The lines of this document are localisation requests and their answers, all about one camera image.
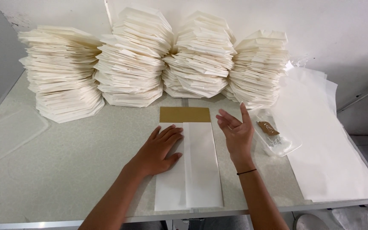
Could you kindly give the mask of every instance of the forearm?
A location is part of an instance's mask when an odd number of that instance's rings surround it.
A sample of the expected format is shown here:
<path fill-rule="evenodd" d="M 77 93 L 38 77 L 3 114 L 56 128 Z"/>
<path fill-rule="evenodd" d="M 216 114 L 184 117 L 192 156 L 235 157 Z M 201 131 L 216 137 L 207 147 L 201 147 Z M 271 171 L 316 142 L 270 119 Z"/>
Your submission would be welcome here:
<path fill-rule="evenodd" d="M 127 164 L 79 230 L 118 230 L 143 176 Z"/>
<path fill-rule="evenodd" d="M 251 162 L 248 167 L 244 168 L 252 170 L 255 169 L 255 166 Z M 255 230 L 288 230 L 289 227 L 275 206 L 258 171 L 254 170 L 241 174 L 239 179 L 247 201 L 253 228 Z"/>

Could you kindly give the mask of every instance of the black bracelet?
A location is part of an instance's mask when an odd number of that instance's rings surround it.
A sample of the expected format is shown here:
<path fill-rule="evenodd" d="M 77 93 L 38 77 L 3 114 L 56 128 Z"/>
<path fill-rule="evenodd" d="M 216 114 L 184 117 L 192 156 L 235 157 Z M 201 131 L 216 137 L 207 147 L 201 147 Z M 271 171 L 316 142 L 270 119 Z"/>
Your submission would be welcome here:
<path fill-rule="evenodd" d="M 241 174 L 244 174 L 244 173 L 247 173 L 247 172 L 252 172 L 252 171 L 255 171 L 256 169 L 254 170 L 250 170 L 250 171 L 246 171 L 246 172 L 243 172 L 243 173 L 237 173 L 237 175 L 241 175 Z"/>

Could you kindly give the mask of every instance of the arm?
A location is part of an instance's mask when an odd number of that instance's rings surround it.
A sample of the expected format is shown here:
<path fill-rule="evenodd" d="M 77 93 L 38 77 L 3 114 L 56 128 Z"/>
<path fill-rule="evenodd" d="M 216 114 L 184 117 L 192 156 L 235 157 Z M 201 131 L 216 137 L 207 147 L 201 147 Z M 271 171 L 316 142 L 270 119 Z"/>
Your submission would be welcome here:
<path fill-rule="evenodd" d="M 243 122 L 222 109 L 219 110 L 221 115 L 216 117 L 218 125 L 225 134 L 231 160 L 237 172 L 243 173 L 256 168 L 251 157 L 252 121 L 244 103 L 241 103 L 240 108 Z M 272 201 L 258 170 L 239 175 L 239 180 L 248 204 L 253 228 L 255 230 L 288 230 L 289 227 Z"/>
<path fill-rule="evenodd" d="M 166 158 L 171 147 L 183 136 L 182 128 L 172 125 L 160 134 L 158 126 L 139 152 L 121 170 L 116 181 L 96 204 L 79 230 L 118 230 L 143 178 L 170 169 L 182 156 L 176 153 Z"/>

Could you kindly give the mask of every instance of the table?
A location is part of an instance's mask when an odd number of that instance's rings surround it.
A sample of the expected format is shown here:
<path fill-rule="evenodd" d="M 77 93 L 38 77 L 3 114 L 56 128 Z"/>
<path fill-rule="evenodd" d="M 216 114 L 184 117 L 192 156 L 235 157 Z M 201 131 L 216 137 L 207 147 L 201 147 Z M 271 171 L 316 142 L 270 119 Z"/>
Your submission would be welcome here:
<path fill-rule="evenodd" d="M 34 107 L 35 95 L 27 87 L 24 72 L 1 103 L 0 118 L 21 106 Z M 0 229 L 80 225 L 157 126 L 160 106 L 210 108 L 224 207 L 155 212 L 155 177 L 147 177 L 130 205 L 127 221 L 247 214 L 240 182 L 215 118 L 223 108 L 240 119 L 239 105 L 221 94 L 210 99 L 176 99 L 164 94 L 147 108 L 106 104 L 94 117 L 62 124 L 49 121 L 44 133 L 1 159 Z M 281 212 L 368 204 L 368 200 L 304 200 L 288 158 L 268 157 L 255 139 L 253 160 Z"/>

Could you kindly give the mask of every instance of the hand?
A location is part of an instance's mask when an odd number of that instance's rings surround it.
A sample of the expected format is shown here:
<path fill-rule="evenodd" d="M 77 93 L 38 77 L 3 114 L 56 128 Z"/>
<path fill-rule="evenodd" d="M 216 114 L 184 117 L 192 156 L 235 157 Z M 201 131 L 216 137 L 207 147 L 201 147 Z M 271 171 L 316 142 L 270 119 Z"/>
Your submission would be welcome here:
<path fill-rule="evenodd" d="M 251 157 L 252 121 L 244 103 L 241 103 L 240 108 L 242 122 L 223 109 L 219 110 L 221 116 L 216 115 L 217 123 L 227 141 L 229 155 L 238 173 L 255 169 Z"/>
<path fill-rule="evenodd" d="M 175 153 L 165 159 L 171 147 L 183 138 L 183 135 L 181 135 L 183 129 L 171 125 L 159 134 L 160 129 L 161 127 L 158 126 L 151 133 L 146 143 L 127 164 L 133 170 L 140 171 L 140 175 L 143 177 L 169 170 L 182 156 L 182 153 Z"/>

